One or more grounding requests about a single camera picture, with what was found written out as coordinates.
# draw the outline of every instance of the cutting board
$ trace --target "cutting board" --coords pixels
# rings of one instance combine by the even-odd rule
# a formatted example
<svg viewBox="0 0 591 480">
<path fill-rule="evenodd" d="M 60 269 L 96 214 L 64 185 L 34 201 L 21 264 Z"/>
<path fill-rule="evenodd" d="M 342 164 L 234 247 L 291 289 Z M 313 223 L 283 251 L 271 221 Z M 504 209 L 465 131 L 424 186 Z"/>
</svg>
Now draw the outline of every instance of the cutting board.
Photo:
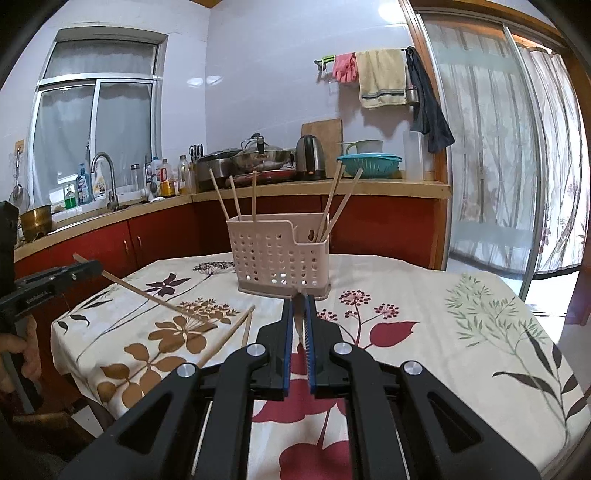
<svg viewBox="0 0 591 480">
<path fill-rule="evenodd" d="M 301 126 L 302 135 L 314 135 L 320 140 L 324 151 L 326 177 L 333 179 L 336 170 L 336 157 L 341 155 L 343 141 L 343 122 L 340 118 L 311 122 Z"/>
</svg>

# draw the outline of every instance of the tablecloth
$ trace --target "tablecloth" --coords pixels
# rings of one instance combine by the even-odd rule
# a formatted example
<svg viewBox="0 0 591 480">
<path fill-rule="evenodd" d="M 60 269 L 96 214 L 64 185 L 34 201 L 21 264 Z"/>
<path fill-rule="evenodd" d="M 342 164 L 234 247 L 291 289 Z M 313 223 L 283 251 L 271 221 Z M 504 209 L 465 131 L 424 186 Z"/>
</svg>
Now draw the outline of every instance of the tablecloth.
<svg viewBox="0 0 591 480">
<path fill-rule="evenodd" d="M 425 270 L 376 256 L 331 255 L 332 288 L 317 302 L 346 341 L 380 362 L 414 359 L 533 462 L 560 469 L 590 422 L 571 368 L 526 305 L 497 276 Z M 237 290 L 232 256 L 160 260 L 126 278 L 217 328 L 112 285 L 52 324 L 56 368 L 116 418 L 177 365 L 197 363 L 207 344 L 252 304 L 249 341 L 281 317 L 282 300 Z M 241 345 L 244 326 L 208 365 Z M 341 402 L 314 400 L 294 338 L 290 395 L 257 401 L 248 478 L 351 478 Z"/>
</svg>

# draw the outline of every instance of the blue bowl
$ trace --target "blue bowl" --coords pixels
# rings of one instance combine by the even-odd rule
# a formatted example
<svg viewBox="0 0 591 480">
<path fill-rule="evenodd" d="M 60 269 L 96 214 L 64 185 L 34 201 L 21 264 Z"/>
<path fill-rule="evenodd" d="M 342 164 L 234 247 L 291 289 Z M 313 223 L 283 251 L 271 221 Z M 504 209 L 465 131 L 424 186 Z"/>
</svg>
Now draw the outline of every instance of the blue bowl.
<svg viewBox="0 0 591 480">
<path fill-rule="evenodd" d="M 402 158 L 387 153 L 359 153 L 343 155 L 337 160 L 343 162 L 345 172 L 355 177 L 357 171 L 362 168 L 362 179 L 389 179 L 392 173 L 398 170 L 398 164 Z"/>
</svg>

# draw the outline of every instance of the human hand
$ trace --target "human hand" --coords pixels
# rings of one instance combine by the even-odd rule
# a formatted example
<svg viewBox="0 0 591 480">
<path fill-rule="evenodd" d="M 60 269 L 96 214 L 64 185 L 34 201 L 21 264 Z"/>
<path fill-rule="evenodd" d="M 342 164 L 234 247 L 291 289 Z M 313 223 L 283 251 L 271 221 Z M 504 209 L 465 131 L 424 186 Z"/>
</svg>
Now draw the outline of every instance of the human hand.
<svg viewBox="0 0 591 480">
<path fill-rule="evenodd" d="M 9 333 L 0 333 L 0 352 L 22 353 L 25 363 L 21 373 L 23 377 L 31 380 L 39 380 L 41 377 L 41 358 L 39 357 L 39 345 L 37 343 L 37 322 L 32 315 L 27 317 L 27 338 L 22 339 Z M 0 391 L 12 393 L 14 385 L 12 379 L 4 368 L 0 358 Z"/>
</svg>

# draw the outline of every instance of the pink rubber glove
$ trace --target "pink rubber glove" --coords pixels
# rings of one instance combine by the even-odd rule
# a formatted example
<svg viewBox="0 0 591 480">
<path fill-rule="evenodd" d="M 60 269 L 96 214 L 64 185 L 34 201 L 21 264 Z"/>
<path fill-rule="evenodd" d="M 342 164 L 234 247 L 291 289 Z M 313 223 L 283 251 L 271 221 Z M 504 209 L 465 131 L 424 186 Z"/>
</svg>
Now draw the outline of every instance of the pink rubber glove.
<svg viewBox="0 0 591 480">
<path fill-rule="evenodd" d="M 357 80 L 357 60 L 355 53 L 345 53 L 335 57 L 333 77 L 340 83 L 351 83 Z"/>
</svg>

